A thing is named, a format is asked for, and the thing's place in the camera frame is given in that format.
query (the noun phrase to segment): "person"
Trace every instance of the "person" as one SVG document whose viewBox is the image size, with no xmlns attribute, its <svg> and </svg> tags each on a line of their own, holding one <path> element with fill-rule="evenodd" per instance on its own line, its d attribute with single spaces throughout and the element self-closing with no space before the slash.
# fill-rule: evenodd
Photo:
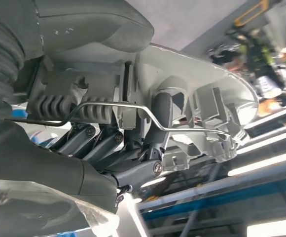
<svg viewBox="0 0 286 237">
<path fill-rule="evenodd" d="M 250 72 L 254 73 L 256 78 L 269 77 L 281 90 L 286 86 L 272 68 L 275 61 L 271 50 L 261 40 L 241 30 L 241 27 L 233 27 L 226 32 L 230 39 L 241 44 L 240 51 L 247 56 L 247 66 Z"/>
</svg>

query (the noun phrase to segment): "bolt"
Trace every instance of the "bolt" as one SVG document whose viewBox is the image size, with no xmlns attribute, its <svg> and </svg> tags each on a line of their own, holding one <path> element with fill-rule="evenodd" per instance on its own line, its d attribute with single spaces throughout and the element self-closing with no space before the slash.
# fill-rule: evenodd
<svg viewBox="0 0 286 237">
<path fill-rule="evenodd" d="M 162 167 L 161 163 L 157 162 L 154 165 L 154 173 L 155 175 L 160 175 L 161 173 L 161 171 L 163 171 L 163 167 Z"/>
<path fill-rule="evenodd" d="M 123 135 L 121 133 L 118 133 L 118 134 L 115 135 L 115 139 L 116 142 L 120 143 L 123 140 Z"/>
<path fill-rule="evenodd" d="M 125 195 L 122 194 L 122 195 L 116 198 L 116 203 L 121 203 L 124 199 L 125 199 Z"/>
<path fill-rule="evenodd" d="M 96 133 L 96 130 L 94 129 L 94 127 L 89 127 L 86 129 L 85 133 L 88 137 L 93 137 Z"/>
</svg>

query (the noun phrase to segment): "gray paint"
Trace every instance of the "gray paint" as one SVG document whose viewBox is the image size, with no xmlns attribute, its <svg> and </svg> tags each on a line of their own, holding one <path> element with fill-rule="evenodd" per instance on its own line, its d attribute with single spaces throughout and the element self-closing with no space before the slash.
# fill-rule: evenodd
<svg viewBox="0 0 286 237">
<path fill-rule="evenodd" d="M 128 0 L 128 2 L 153 25 L 155 34 L 152 42 L 181 50 L 247 0 Z"/>
</svg>

